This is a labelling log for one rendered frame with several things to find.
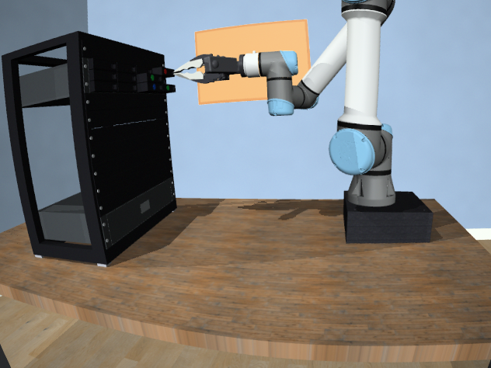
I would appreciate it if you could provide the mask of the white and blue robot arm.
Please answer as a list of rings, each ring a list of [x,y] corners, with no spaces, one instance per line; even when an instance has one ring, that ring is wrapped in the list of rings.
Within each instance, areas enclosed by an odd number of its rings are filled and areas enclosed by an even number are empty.
[[[253,51],[243,57],[245,76],[266,77],[271,116],[314,108],[346,63],[344,113],[337,120],[329,156],[337,169],[353,175],[347,200],[366,207],[395,203],[392,128],[377,118],[381,26],[394,6],[395,0],[342,0],[341,16],[347,23],[296,86],[295,51]]]

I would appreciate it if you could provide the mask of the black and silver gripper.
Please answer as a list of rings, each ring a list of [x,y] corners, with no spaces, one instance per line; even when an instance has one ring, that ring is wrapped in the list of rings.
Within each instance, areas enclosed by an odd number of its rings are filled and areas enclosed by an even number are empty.
[[[246,78],[247,76],[245,75],[244,72],[244,67],[243,67],[243,57],[245,56],[244,54],[239,55],[239,60],[237,61],[238,64],[238,73],[234,74],[206,74],[205,72],[203,73],[202,71],[196,71],[195,73],[185,73],[183,74],[181,71],[183,70],[189,70],[191,68],[202,68],[204,66],[204,58],[213,56],[213,54],[201,54],[198,55],[197,57],[193,58],[192,60],[188,61],[181,67],[177,68],[173,73],[176,76],[179,76],[181,78],[185,78],[194,82],[202,83],[202,84],[208,84],[210,82],[217,82],[217,81],[225,81],[225,80],[230,80],[229,75],[236,75],[240,74],[239,71],[241,71],[241,77]],[[215,57],[215,56],[213,56]]]

